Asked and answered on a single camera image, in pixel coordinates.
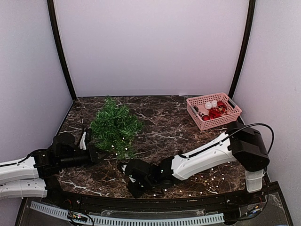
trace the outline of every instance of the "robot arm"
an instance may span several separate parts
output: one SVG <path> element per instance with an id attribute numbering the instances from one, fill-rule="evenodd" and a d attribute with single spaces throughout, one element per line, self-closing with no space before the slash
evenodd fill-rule
<path id="1" fill-rule="evenodd" d="M 246 188 L 252 193 L 261 190 L 264 168 L 269 157 L 259 131 L 232 122 L 227 132 L 213 141 L 185 154 L 171 156 L 157 166 L 142 160 L 122 163 L 119 169 L 130 177 L 128 189 L 135 198 L 155 187 L 169 188 L 192 175 L 229 161 L 238 160 L 246 169 Z"/>
<path id="2" fill-rule="evenodd" d="M 0 200 L 13 197 L 46 197 L 48 177 L 64 168 L 99 163 L 108 153 L 88 143 L 91 130 L 86 129 L 79 142 L 69 133 L 55 136 L 48 149 L 39 149 L 26 158 L 0 165 Z"/>

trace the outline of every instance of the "small pine tree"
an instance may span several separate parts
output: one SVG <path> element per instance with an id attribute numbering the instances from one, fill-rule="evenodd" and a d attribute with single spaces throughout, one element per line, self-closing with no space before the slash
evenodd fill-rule
<path id="1" fill-rule="evenodd" d="M 142 128 L 137 116 L 130 114 L 126 105 L 117 106 L 112 97 L 105 98 L 103 108 L 91 122 L 96 146 L 116 153 L 118 159 L 134 158 L 132 141 Z"/>

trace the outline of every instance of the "white ornament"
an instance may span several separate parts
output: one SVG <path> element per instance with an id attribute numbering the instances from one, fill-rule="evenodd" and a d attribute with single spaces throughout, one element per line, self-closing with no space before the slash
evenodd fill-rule
<path id="1" fill-rule="evenodd" d="M 207 110 L 210 110 L 210 109 L 212 108 L 212 103 L 211 103 L 211 102 L 206 102 L 206 103 L 205 103 L 205 108 L 206 108 Z"/>
<path id="2" fill-rule="evenodd" d="M 217 107 L 217 101 L 216 101 L 216 100 L 213 100 L 213 101 L 211 102 L 211 104 L 212 104 L 212 107 Z"/>

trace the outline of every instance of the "black frame pole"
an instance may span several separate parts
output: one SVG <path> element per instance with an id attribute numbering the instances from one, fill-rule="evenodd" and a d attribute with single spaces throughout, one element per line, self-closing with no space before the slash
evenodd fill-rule
<path id="1" fill-rule="evenodd" d="M 246 56 L 246 49 L 248 47 L 251 28 L 252 28 L 253 16 L 254 16 L 254 11 L 255 11 L 255 3 L 256 3 L 256 0 L 250 0 L 249 1 L 249 9 L 248 9 L 248 15 L 247 15 L 247 18 L 246 18 L 246 27 L 245 27 L 243 42 L 241 44 L 241 49 L 240 49 L 240 53 L 239 53 L 239 57 L 238 57 L 238 62 L 237 62 L 237 65 L 236 65 L 236 69 L 235 69 L 235 72 L 234 72 L 232 84 L 231 84 L 229 94 L 228 94 L 228 96 L 230 98 L 233 98 L 233 96 L 234 96 L 235 89 L 236 89 L 236 86 L 237 86 L 237 83 L 238 83 L 238 80 L 239 80 L 239 76 L 240 76 L 240 73 L 241 73 L 241 69 L 242 69 L 243 64 L 244 64 L 244 60 L 245 60 L 245 56 Z"/>
<path id="2" fill-rule="evenodd" d="M 49 17 L 50 17 L 53 37 L 55 39 L 55 45 L 56 45 L 58 57 L 61 62 L 62 70 L 64 73 L 64 77 L 65 77 L 70 95 L 72 97 L 72 100 L 75 101 L 77 99 L 77 97 L 76 97 L 76 93 L 75 93 L 75 90 L 74 90 L 74 87 L 72 84 L 72 80 L 71 80 L 71 77 L 69 74 L 69 70 L 67 67 L 67 63 L 66 63 L 66 59 L 65 59 L 65 55 L 64 55 L 64 51 L 63 51 L 63 46 L 62 46 L 62 42 L 61 42 L 61 38 L 60 38 L 60 33 L 58 30 L 58 26 L 57 26 L 57 20 L 56 20 L 56 16 L 55 16 L 55 5 L 54 5 L 53 0 L 47 0 L 47 4 L 48 4 Z"/>

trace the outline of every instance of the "dark marble table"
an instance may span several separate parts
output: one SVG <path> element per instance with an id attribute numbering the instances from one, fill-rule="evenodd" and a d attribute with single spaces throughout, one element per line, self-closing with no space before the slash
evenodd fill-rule
<path id="1" fill-rule="evenodd" d="M 176 155 L 178 151 L 189 152 L 225 131 L 225 127 L 200 131 L 186 110 L 185 97 L 116 97 L 116 100 L 118 105 L 127 105 L 131 113 L 144 121 L 144 128 L 135 139 L 133 147 L 136 157 L 147 162 L 159 163 L 168 156 Z M 72 133 L 78 140 L 82 128 L 90 126 L 103 103 L 103 97 L 77 99 L 60 132 Z M 65 191 L 132 198 L 127 190 L 129 179 L 118 171 L 117 163 L 116 157 L 111 156 L 87 169 L 62 172 L 57 178 Z M 142 198 L 195 197 L 244 188 L 245 169 L 235 161 L 198 173 L 169 188 L 164 194 L 161 194 L 160 190 L 153 190 L 144 194 Z"/>

